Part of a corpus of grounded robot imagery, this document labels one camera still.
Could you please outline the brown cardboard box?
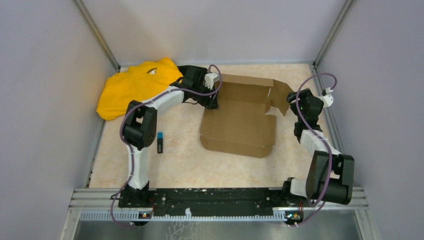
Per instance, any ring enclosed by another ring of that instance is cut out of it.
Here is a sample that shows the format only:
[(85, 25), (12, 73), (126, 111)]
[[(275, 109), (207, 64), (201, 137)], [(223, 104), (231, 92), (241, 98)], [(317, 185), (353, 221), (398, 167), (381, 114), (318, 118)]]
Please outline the brown cardboard box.
[(218, 91), (218, 109), (205, 109), (199, 140), (209, 151), (265, 158), (276, 143), (277, 117), (274, 107), (285, 115), (286, 98), (293, 89), (271, 78), (223, 74)]

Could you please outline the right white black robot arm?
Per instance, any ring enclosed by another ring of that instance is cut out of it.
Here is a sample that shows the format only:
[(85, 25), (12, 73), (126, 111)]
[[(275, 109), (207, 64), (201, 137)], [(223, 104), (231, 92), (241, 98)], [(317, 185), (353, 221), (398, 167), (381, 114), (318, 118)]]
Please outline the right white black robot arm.
[(355, 160), (335, 149), (318, 124), (323, 109), (334, 102), (331, 89), (324, 90), (322, 96), (314, 96), (308, 88), (290, 92), (286, 101), (297, 116), (294, 135), (312, 160), (305, 179), (289, 177), (283, 183), (283, 203), (295, 206), (303, 197), (348, 205), (353, 194)]

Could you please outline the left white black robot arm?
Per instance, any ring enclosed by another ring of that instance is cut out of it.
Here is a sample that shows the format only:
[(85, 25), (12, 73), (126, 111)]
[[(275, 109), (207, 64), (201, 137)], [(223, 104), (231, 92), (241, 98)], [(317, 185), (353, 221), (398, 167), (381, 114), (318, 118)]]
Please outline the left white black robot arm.
[(128, 179), (115, 194), (120, 207), (144, 207), (151, 198), (149, 189), (148, 160), (149, 147), (157, 137), (158, 117), (171, 108), (192, 99), (206, 110), (217, 110), (218, 94), (223, 85), (216, 65), (208, 68), (183, 65), (178, 70), (182, 77), (167, 86), (163, 91), (147, 100), (132, 100), (124, 115), (119, 136), (127, 147)]

